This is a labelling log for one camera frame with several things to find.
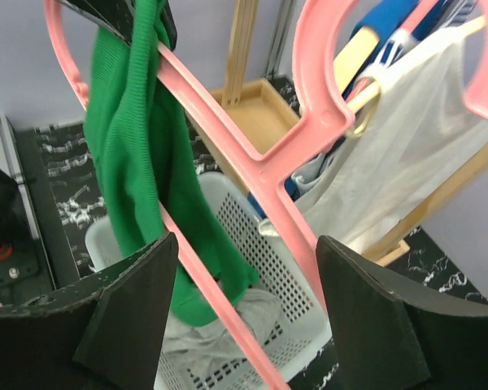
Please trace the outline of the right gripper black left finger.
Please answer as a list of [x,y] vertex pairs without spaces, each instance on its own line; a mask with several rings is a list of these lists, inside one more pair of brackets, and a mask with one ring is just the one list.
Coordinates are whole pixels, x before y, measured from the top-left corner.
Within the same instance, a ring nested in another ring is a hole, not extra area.
[[73,361],[117,389],[152,389],[177,267],[167,233],[100,271],[106,285]]

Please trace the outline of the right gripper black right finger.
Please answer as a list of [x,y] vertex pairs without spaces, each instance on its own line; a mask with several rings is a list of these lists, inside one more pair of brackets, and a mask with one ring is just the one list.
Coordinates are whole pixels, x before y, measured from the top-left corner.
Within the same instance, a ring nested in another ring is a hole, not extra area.
[[316,260],[345,389],[411,389],[428,365],[401,300],[377,282],[361,258],[322,236]]

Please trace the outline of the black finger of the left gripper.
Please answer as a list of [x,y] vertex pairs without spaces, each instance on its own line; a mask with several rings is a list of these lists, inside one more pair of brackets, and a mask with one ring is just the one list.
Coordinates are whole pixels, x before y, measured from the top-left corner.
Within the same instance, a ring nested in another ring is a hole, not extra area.
[[[84,16],[97,26],[105,28],[127,45],[131,44],[136,1],[70,0],[56,2]],[[177,30],[168,1],[163,1],[158,17],[168,35],[170,47],[176,47]]]

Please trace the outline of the green tank top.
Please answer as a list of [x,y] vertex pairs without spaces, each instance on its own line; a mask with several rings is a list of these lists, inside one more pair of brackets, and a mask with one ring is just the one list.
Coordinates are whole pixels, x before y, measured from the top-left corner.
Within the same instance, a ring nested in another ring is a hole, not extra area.
[[161,237],[162,214],[168,212],[236,305],[259,276],[211,212],[196,175],[184,109],[158,80],[158,46],[168,44],[162,9],[161,1],[136,2],[130,45],[98,30],[85,139],[122,254]]

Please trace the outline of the pink plastic hanger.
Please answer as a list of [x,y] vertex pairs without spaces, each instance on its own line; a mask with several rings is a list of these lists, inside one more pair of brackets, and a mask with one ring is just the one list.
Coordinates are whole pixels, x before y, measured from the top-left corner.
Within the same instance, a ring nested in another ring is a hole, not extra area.
[[[323,301],[324,294],[316,268],[316,238],[284,191],[288,173],[302,165],[354,123],[351,108],[341,98],[334,78],[333,51],[339,30],[358,1],[306,1],[294,34],[293,78],[302,119],[270,151],[262,155],[252,146],[228,114],[164,44],[157,77],[201,126],[245,185],[262,202],[277,225],[281,238],[298,263],[312,291]],[[480,1],[486,18],[486,43],[478,73],[466,90],[466,107],[488,119],[488,1]],[[64,36],[61,6],[44,1],[46,23],[56,58],[80,104],[87,108],[89,87],[82,83]],[[168,212],[163,221],[179,241],[179,259],[198,284],[212,308],[228,328],[248,362],[255,368],[265,389],[290,389],[277,368],[252,337],[235,309],[209,276],[190,244]]]

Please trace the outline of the cream wooden hanger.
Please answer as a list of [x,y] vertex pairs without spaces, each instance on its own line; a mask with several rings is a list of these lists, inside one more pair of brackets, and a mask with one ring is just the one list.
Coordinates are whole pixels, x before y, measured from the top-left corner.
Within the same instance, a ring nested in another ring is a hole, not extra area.
[[360,28],[333,61],[334,78],[340,93],[353,81],[379,42],[378,34],[370,27]]

